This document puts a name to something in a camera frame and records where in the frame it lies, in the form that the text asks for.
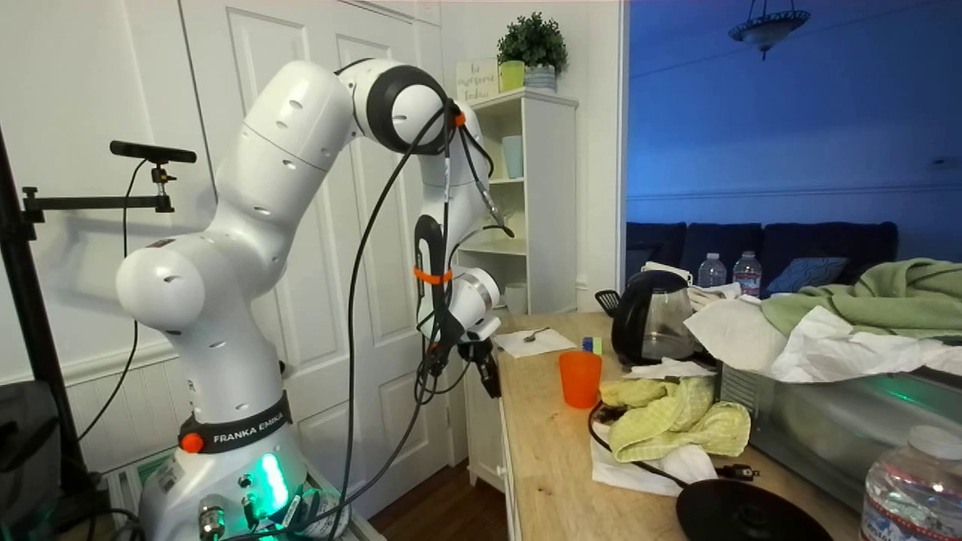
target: blanket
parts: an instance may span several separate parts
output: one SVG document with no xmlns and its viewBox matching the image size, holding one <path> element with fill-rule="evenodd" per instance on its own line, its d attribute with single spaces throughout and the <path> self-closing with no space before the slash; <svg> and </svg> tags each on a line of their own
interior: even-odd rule
<svg viewBox="0 0 962 541">
<path fill-rule="evenodd" d="M 797 322 L 823 306 L 858 330 L 895 336 L 962 336 L 962 266 L 905 258 L 868 267 L 854 285 L 807 285 L 759 303 L 766 322 L 790 333 Z"/>
</svg>

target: orange cup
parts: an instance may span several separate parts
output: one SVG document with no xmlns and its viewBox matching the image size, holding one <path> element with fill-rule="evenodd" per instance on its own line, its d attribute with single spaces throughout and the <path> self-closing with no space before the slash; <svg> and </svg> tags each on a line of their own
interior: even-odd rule
<svg viewBox="0 0 962 541">
<path fill-rule="evenodd" d="M 560 353 L 563 393 L 572 408 L 592 408 L 598 402 L 601 359 L 580 349 Z"/>
</svg>

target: blue wall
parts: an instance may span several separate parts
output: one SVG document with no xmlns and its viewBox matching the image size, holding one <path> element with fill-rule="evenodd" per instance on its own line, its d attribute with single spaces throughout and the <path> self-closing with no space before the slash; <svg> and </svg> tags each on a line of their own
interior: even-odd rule
<svg viewBox="0 0 962 541">
<path fill-rule="evenodd" d="M 632 4 L 624 219 L 894 219 L 962 261 L 962 0 L 797 0 L 766 61 L 746 7 Z"/>
</svg>

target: potted plant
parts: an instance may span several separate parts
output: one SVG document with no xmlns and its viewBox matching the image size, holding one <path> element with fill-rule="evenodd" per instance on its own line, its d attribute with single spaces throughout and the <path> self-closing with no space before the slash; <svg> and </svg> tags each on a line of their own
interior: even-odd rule
<svg viewBox="0 0 962 541">
<path fill-rule="evenodd" d="M 549 89 L 556 90 L 556 79 L 569 69 L 569 48 L 563 27 L 541 11 L 519 16 L 507 24 L 507 34 L 500 41 L 500 66 L 503 66 L 503 89 L 518 79 L 522 69 L 527 89 Z"/>
</svg>

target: lamp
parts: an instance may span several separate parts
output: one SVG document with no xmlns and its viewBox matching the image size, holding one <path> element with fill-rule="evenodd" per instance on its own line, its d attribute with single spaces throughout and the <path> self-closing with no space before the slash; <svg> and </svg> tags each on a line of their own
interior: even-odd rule
<svg viewBox="0 0 962 541">
<path fill-rule="evenodd" d="M 794 8 L 794 0 L 785 11 L 769 11 L 769 0 L 759 0 L 759 8 L 754 11 L 754 0 L 748 4 L 748 19 L 736 24 L 729 41 L 748 44 L 759 53 L 759 57 L 769 55 L 787 34 L 801 29 L 810 21 L 807 8 Z"/>
</svg>

